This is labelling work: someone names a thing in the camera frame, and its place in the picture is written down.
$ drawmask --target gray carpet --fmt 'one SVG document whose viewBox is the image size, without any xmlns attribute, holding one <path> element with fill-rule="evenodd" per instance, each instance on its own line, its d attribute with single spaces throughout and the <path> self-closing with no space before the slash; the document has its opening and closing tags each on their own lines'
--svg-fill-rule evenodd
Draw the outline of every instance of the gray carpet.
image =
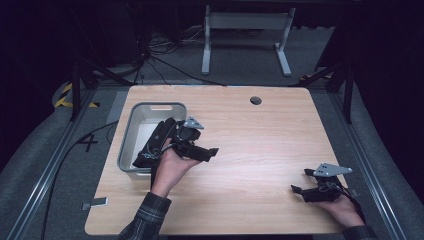
<svg viewBox="0 0 424 240">
<path fill-rule="evenodd" d="M 199 42 L 184 46 L 172 54 L 156 55 L 156 57 L 194 77 L 222 84 L 286 86 L 297 83 L 302 75 L 313 73 L 331 31 L 331 29 L 309 30 L 304 28 L 291 31 L 286 46 L 286 55 L 292 70 L 291 77 L 284 77 L 280 69 L 273 50 L 273 44 L 278 42 L 280 33 L 273 31 L 264 31 L 255 37 L 240 32 L 215 34 L 212 41 L 211 68 L 208 76 L 202 76 L 200 73 L 203 45 Z M 133 74 L 127 79 L 129 81 L 136 79 L 140 84 L 201 84 L 200 81 L 193 80 L 161 62 L 151 59 L 149 63 L 154 68 L 149 64 L 144 64 L 137 78 Z M 119 72 L 123 69 L 125 66 L 113 70 Z M 162 74 L 167 83 L 162 80 L 158 72 Z M 322 88 L 325 82 L 325 80 L 321 80 L 310 87 L 313 100 L 340 165 L 358 169 L 355 149 L 344 130 L 343 122 L 336 117 L 337 108 L 330 101 L 331 96 Z M 102 81 L 91 99 L 92 102 L 99 102 L 100 107 L 85 109 L 81 122 L 66 149 L 69 149 L 74 142 L 88 132 L 117 120 L 127 90 L 128 88 L 121 87 L 113 81 Z M 61 91 L 62 89 L 58 89 L 52 102 L 57 100 L 57 95 Z M 341 98 L 342 94 L 343 91 L 336 97 Z M 69 124 L 70 114 L 70 108 L 56 108 L 55 113 L 27 138 L 1 173 L 0 222 L 2 224 L 0 224 L 0 239 L 6 239 L 18 219 L 34 185 Z M 424 239 L 422 220 L 424 208 L 399 173 L 379 139 L 356 88 L 352 105 L 352 121 L 352 126 L 387 193 L 407 239 Z M 93 139 L 97 143 L 92 144 L 89 151 L 87 151 L 87 144 L 76 144 L 66 156 L 55 182 L 45 228 L 45 239 L 116 238 L 115 236 L 87 235 L 84 225 L 88 211 L 80 209 L 81 203 L 89 202 L 94 196 L 113 133 L 114 125 L 98 130 L 94 132 Z M 379 239 L 391 239 L 362 172 L 357 170 L 346 175 L 346 179 L 350 188 L 359 194 L 357 199 L 363 206 L 367 222 L 373 227 Z M 23 239 L 41 238 L 47 196 L 37 209 Z M 343 238 L 339 234 L 331 234 L 316 235 L 314 239 Z"/>
</svg>

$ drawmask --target wooden table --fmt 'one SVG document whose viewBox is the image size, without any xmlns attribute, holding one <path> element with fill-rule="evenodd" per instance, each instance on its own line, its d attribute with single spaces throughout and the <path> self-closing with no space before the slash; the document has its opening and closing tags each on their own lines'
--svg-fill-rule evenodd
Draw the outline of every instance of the wooden table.
<svg viewBox="0 0 424 240">
<path fill-rule="evenodd" d="M 260 105 L 250 102 L 261 98 Z M 303 202 L 290 185 L 316 184 L 304 175 L 334 152 L 308 90 L 303 88 L 136 86 L 129 90 L 86 232 L 118 234 L 134 217 L 150 181 L 117 166 L 131 108 L 139 102 L 181 102 L 205 126 L 196 145 L 219 147 L 173 188 L 161 234 L 317 234 L 340 232 L 325 211 Z"/>
</svg>

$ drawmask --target plaid sleeve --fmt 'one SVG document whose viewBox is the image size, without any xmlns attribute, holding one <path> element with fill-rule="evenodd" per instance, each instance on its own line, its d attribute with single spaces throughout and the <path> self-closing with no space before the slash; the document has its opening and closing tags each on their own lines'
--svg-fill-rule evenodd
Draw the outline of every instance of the plaid sleeve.
<svg viewBox="0 0 424 240">
<path fill-rule="evenodd" d="M 119 234 L 118 239 L 157 239 L 171 200 L 147 193 L 134 220 Z"/>
</svg>

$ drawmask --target person's right hand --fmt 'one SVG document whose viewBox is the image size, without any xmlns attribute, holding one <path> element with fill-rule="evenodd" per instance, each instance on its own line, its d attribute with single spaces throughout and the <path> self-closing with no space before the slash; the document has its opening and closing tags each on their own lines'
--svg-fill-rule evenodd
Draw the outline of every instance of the person's right hand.
<svg viewBox="0 0 424 240">
<path fill-rule="evenodd" d="M 312 204 L 327 210 L 337 222 L 346 228 L 365 225 L 356 212 L 355 205 L 344 195 L 340 195 L 333 202 L 314 202 Z"/>
</svg>

